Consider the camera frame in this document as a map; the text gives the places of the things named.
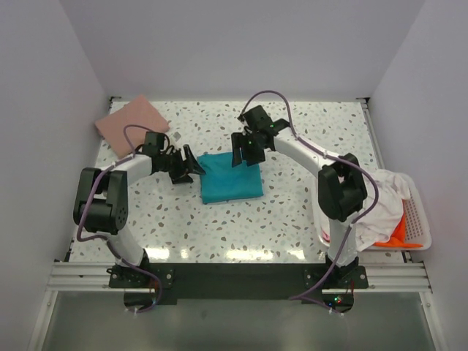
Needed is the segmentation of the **teal t shirt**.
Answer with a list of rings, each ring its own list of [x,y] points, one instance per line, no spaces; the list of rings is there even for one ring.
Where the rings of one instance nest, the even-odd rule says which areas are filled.
[[[259,165],[245,162],[232,167],[232,154],[203,154],[197,158],[205,175],[200,177],[203,204],[244,200],[264,195]]]

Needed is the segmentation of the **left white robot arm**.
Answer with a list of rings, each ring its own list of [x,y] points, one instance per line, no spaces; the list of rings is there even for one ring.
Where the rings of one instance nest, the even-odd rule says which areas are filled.
[[[146,130],[142,144],[131,146],[128,156],[104,167],[81,170],[73,209],[79,242],[104,241],[116,264],[128,267],[125,277],[136,287],[151,280],[145,249],[137,243],[127,225],[129,186],[155,173],[167,173],[172,184],[190,184],[191,175],[204,169],[190,147],[175,147],[161,132]]]

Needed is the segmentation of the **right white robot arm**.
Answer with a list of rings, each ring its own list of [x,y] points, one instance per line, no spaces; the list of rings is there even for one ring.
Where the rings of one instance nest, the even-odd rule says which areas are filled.
[[[348,265],[358,256],[353,221],[368,195],[357,158],[340,156],[301,137],[291,120],[274,121],[260,105],[242,110],[238,120],[244,130],[231,134],[233,167],[260,164],[270,150],[291,158],[316,178],[317,202],[329,221],[327,257],[334,262],[325,277],[330,285],[343,287],[352,278]]]

